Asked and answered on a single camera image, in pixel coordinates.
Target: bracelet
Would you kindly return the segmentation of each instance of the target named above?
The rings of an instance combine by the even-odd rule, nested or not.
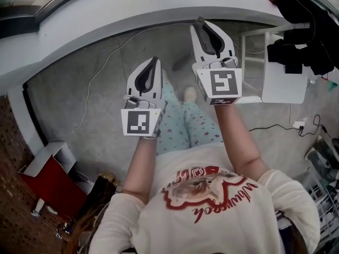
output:
[[[158,130],[157,135],[155,137],[142,137],[144,139],[157,139],[160,136],[160,130]]]

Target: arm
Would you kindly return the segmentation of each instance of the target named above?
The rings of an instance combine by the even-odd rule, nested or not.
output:
[[[271,193],[274,209],[283,212],[293,222],[308,252],[313,253],[320,240],[320,220],[317,205],[311,196],[299,182],[279,170],[269,170],[258,183]]]
[[[234,105],[215,106],[222,138],[234,171],[258,179],[269,170]]]
[[[122,194],[116,194],[94,234],[90,254],[119,254],[131,247],[132,228],[148,203],[153,182],[156,139],[140,138],[134,152]]]
[[[156,149],[156,139],[139,139],[123,184],[122,193],[132,195],[144,204],[148,203],[153,182]]]

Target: star pattern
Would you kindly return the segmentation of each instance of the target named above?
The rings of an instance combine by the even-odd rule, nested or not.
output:
[[[170,83],[166,82],[166,85],[163,87],[163,99],[168,101],[168,105],[160,125],[162,134],[158,138],[156,155],[222,142],[219,128],[214,126],[210,117],[194,104],[178,103]]]

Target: white wall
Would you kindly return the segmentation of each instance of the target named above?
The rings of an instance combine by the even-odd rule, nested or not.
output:
[[[8,91],[8,99],[23,139],[30,148],[32,154],[37,156],[40,150],[44,148],[44,145],[32,122],[22,90],[22,86],[11,88]]]
[[[268,0],[72,0],[38,33],[0,40],[0,94],[63,56],[124,31],[172,21],[207,19],[285,24]]]

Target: foot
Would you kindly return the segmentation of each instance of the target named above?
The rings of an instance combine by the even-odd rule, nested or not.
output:
[[[188,103],[195,103],[197,99],[197,91],[194,87],[187,87],[184,92],[184,101]]]

